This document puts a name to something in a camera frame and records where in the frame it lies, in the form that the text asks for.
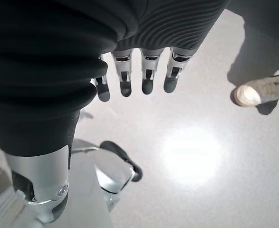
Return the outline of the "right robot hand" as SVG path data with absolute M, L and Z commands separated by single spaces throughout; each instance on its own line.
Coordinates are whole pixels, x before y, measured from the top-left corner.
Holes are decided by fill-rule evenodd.
M 0 149 L 14 190 L 42 223 L 68 199 L 80 111 L 110 98 L 103 54 L 111 53 L 121 94 L 131 87 L 133 49 L 142 54 L 142 92 L 153 90 L 164 48 L 164 90 L 175 90 L 225 0 L 0 0 Z

